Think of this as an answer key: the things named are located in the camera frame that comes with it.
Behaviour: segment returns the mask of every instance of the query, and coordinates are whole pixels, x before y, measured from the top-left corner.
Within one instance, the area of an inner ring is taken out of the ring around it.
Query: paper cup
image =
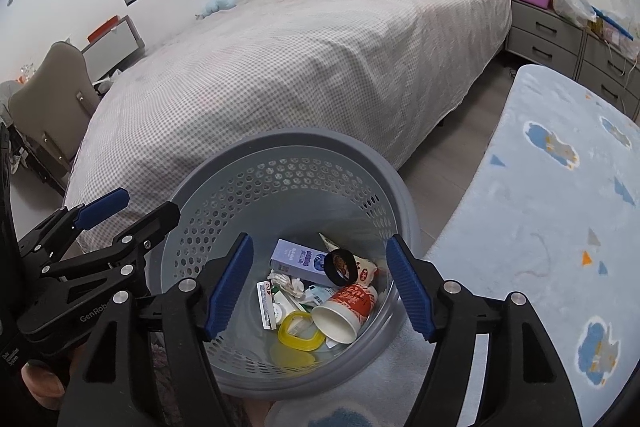
[[[316,327],[328,338],[351,344],[378,300],[372,287],[351,284],[311,311]]]

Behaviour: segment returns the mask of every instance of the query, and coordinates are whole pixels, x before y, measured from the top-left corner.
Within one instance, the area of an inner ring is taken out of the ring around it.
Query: silver screw
[[[522,306],[527,303],[527,298],[522,293],[516,292],[511,294],[511,302],[516,306]]]
[[[446,291],[447,293],[453,293],[454,295],[456,293],[460,293],[460,291],[462,290],[460,284],[455,281],[447,281],[442,287],[444,288],[444,291]]]
[[[178,283],[178,288],[180,288],[181,292],[190,292],[196,287],[195,279],[182,279]]]
[[[116,292],[116,294],[113,296],[113,302],[115,302],[116,304],[122,304],[124,302],[127,302],[128,298],[129,298],[129,293],[124,290],[120,290],[119,292]]]

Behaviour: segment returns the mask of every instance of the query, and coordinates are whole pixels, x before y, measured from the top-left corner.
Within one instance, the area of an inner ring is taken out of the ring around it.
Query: light blue plush toy
[[[199,15],[196,15],[196,18],[204,19],[204,17],[208,17],[219,10],[231,10],[235,7],[236,0],[208,0],[204,6],[204,10]]]

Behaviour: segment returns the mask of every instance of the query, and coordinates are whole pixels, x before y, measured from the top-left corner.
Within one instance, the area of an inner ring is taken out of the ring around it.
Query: gray trash can
[[[401,233],[421,253],[420,228],[396,170],[358,140],[321,129],[249,137],[204,162],[172,201],[180,223],[150,252],[153,293],[197,277],[240,232],[254,240],[254,265],[229,325],[206,345],[224,393],[266,400],[320,393],[366,367],[398,333],[405,313],[386,268],[386,240]],[[255,286],[270,271],[278,239],[324,250],[319,232],[380,267],[379,299],[353,344],[307,353],[262,329]]]

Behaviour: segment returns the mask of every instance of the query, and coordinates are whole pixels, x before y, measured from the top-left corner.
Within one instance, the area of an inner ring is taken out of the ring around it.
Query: drawer handle
[[[607,66],[609,68],[611,68],[614,71],[617,71],[620,76],[622,76],[623,74],[625,74],[625,72],[623,70],[621,70],[619,67],[617,67],[613,62],[611,62],[610,60],[607,60]]]
[[[605,95],[608,94],[616,102],[618,101],[618,96],[614,92],[611,92],[609,89],[604,87],[604,84],[600,84],[600,90],[602,91],[603,94]]]
[[[540,24],[539,22],[536,22],[536,28],[544,28],[545,30],[551,32],[552,35],[556,35],[558,33],[558,30],[555,30],[553,28],[550,28],[549,26]]]
[[[539,49],[538,49],[537,47],[535,47],[535,46],[532,46],[532,47],[531,47],[531,50],[532,50],[534,53],[537,53],[537,54],[539,54],[539,55],[542,55],[543,57],[548,58],[548,60],[552,60],[552,59],[554,58],[554,56],[553,56],[551,53],[546,53],[546,52],[544,52],[544,51],[542,51],[542,50],[539,50]]]

